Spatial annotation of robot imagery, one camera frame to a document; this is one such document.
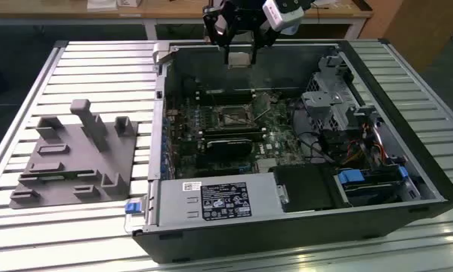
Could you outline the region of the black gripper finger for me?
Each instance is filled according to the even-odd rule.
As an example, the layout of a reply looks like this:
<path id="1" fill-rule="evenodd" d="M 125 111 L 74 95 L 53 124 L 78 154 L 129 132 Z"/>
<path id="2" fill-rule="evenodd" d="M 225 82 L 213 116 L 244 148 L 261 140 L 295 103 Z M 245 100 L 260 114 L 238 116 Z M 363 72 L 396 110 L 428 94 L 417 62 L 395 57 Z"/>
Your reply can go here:
<path id="1" fill-rule="evenodd" d="M 252 31 L 252 54 L 250 54 L 250 65 L 256 64 L 257 50 L 264 47 L 271 47 L 279 38 L 280 33 L 276 32 L 271 27 L 264 31 L 260 28 Z"/>
<path id="2" fill-rule="evenodd" d="M 228 35 L 228 26 L 217 29 L 216 23 L 221 23 L 224 21 L 220 20 L 220 7 L 204 7 L 202 8 L 202 21 L 205 25 L 205 30 L 208 33 L 209 41 L 212 45 L 218 46 L 224 49 L 224 64 L 229 64 L 229 44 L 230 37 Z"/>

